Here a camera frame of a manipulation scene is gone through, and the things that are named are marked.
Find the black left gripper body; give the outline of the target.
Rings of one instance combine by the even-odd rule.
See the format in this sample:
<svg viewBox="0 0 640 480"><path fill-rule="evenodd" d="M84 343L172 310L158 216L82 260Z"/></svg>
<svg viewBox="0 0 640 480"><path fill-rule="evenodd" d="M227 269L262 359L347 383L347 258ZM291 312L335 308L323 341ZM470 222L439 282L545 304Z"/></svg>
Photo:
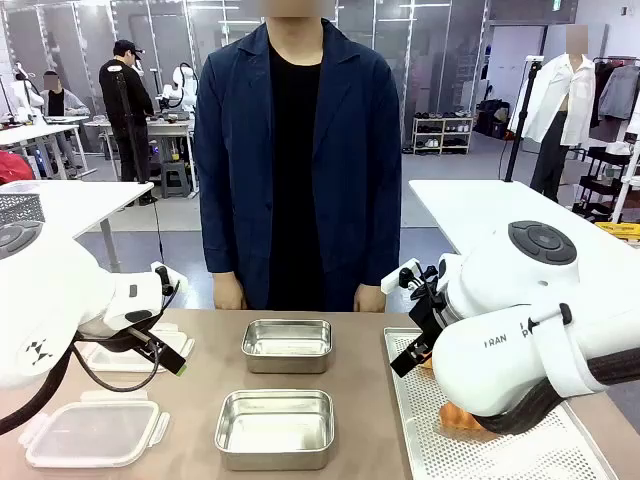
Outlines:
<svg viewBox="0 0 640 480"><path fill-rule="evenodd" d="M128 327L125 335L125 346L136 351L163 351L166 343L147 330Z"/></svg>

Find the person's left hand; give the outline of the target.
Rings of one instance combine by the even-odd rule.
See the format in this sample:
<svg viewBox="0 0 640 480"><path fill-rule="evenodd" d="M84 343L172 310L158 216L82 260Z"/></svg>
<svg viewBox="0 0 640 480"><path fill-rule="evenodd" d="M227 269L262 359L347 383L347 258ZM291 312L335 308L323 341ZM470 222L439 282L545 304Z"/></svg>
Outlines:
<svg viewBox="0 0 640 480"><path fill-rule="evenodd" d="M354 294L353 311L360 313L384 313L386 295L379 286L360 284Z"/></svg>

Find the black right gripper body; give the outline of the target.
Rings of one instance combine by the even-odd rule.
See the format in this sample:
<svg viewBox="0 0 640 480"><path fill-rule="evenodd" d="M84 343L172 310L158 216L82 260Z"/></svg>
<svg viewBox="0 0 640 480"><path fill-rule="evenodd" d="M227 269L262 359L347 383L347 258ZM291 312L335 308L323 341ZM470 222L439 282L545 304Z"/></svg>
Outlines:
<svg viewBox="0 0 640 480"><path fill-rule="evenodd" d="M429 286L420 286L411 294L415 301L409 317L419 327L418 345L433 346L446 324L442 312L446 306L444 297Z"/></svg>

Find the person's right hand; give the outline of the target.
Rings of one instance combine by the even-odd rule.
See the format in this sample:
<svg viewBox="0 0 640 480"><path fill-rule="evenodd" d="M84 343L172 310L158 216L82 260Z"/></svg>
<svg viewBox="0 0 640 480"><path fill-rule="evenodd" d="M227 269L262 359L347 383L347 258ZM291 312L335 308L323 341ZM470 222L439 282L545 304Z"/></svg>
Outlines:
<svg viewBox="0 0 640 480"><path fill-rule="evenodd" d="M246 310L244 289L233 272L214 273L213 299L217 310Z"/></svg>

